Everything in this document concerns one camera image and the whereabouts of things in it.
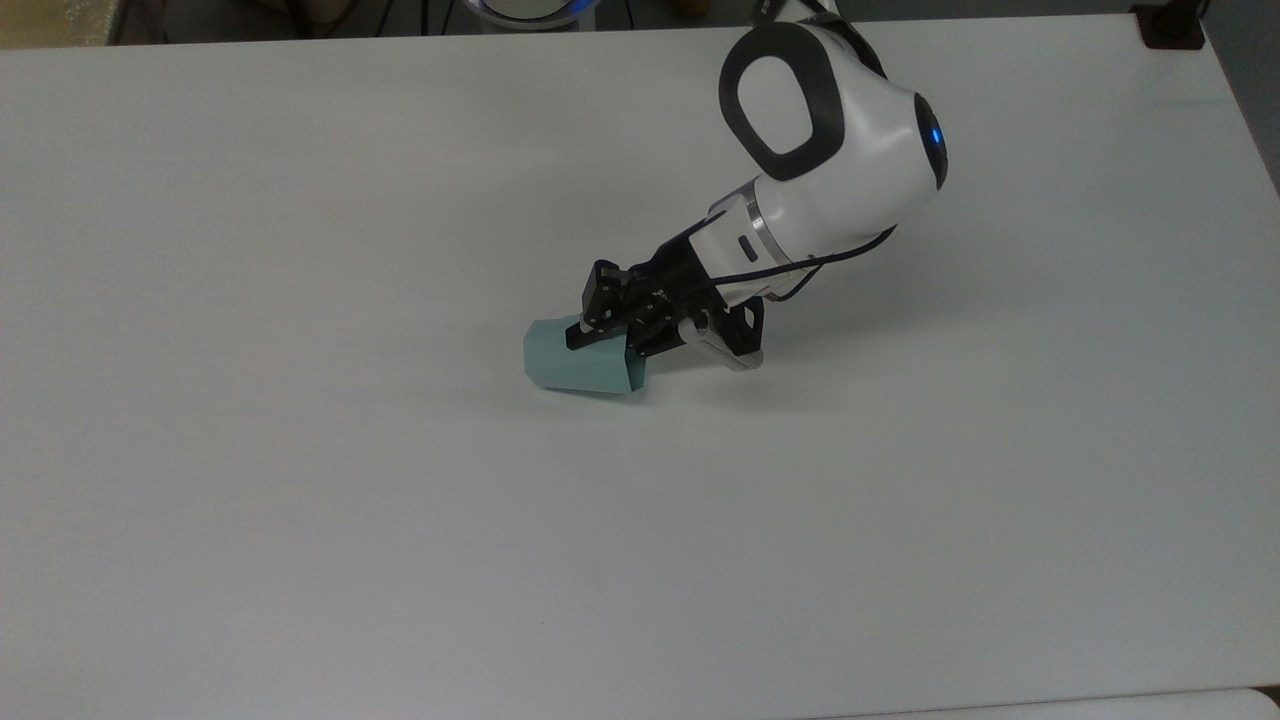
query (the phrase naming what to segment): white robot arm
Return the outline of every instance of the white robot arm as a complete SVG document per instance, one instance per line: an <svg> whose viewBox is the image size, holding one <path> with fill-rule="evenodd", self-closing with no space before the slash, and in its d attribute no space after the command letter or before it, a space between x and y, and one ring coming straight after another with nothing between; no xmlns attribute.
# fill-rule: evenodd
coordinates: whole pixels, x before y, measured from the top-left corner
<svg viewBox="0 0 1280 720"><path fill-rule="evenodd" d="M763 360L762 299L786 300L826 263L874 249L941 187L929 104L884 77L865 40L819 0L760 0L730 50L721 111L764 170L627 270L598 260L576 350L626 328L640 356L691 343L735 370ZM788 12L799 22L777 19Z"/></svg>

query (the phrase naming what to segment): light blue box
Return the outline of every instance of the light blue box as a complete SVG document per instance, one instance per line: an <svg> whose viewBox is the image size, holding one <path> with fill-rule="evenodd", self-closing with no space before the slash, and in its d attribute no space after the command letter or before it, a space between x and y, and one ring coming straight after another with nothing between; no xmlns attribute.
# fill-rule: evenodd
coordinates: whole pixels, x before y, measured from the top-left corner
<svg viewBox="0 0 1280 720"><path fill-rule="evenodd" d="M535 320L525 333L525 374L548 389L576 389L627 395L644 387L645 361L627 348L625 331L605 340L570 350L564 331L579 316Z"/></svg>

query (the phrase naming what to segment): table surface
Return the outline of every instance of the table surface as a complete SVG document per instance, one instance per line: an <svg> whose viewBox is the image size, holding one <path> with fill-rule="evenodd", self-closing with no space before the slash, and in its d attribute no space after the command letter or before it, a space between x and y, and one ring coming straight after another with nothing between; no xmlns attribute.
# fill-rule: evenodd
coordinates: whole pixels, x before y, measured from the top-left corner
<svg viewBox="0 0 1280 720"><path fill-rule="evenodd" d="M951 176L764 368L521 336L755 174L741 31L0 54L0 716L1280 680L1280 200L1126 17L865 24Z"/></svg>

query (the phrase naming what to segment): black bracket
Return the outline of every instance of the black bracket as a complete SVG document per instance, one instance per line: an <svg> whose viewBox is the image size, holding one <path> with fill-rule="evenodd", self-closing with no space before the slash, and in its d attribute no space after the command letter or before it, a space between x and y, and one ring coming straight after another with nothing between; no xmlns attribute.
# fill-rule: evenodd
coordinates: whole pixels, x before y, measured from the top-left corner
<svg viewBox="0 0 1280 720"><path fill-rule="evenodd" d="M735 356L759 352L760 338L764 336L764 299L749 297L746 302L730 307L727 313L717 313L708 318L712 329L724 341L724 347ZM694 316L698 324L700 318Z"/></svg>
<svg viewBox="0 0 1280 720"><path fill-rule="evenodd" d="M1199 19L1207 0L1170 0L1167 5L1134 5L1142 42L1153 50L1199 50L1204 47L1204 29Z"/></svg>

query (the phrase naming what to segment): floor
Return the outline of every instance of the floor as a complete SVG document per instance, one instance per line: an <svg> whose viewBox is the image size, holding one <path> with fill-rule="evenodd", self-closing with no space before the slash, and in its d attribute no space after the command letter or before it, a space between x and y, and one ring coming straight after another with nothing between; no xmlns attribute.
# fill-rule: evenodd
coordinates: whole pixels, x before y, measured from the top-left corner
<svg viewBox="0 0 1280 720"><path fill-rule="evenodd" d="M289 15L255 0L124 0L122 44L296 40ZM275 0L283 5L283 0ZM429 5L429 33L481 31L462 0L353 0L349 15L316 28L332 37L372 37L385 13L383 36L421 33ZM1132 0L838 0L851 22L887 19L1124 13ZM678 17L667 0L602 0L596 29L745 26L753 0L712 0L696 20ZM1220 0L1204 18L1228 79L1253 132L1272 183L1280 188L1280 0Z"/></svg>

